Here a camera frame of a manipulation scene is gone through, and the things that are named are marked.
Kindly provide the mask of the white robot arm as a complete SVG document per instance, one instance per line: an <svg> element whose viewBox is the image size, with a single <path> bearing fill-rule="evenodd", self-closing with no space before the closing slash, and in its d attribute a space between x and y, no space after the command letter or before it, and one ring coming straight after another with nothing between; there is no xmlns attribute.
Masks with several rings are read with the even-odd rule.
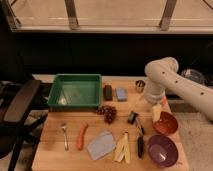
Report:
<svg viewBox="0 0 213 171"><path fill-rule="evenodd" d="M153 60L145 66L147 83L143 95L151 104L159 103L169 89L213 121L213 89L180 76L173 57Z"/></svg>

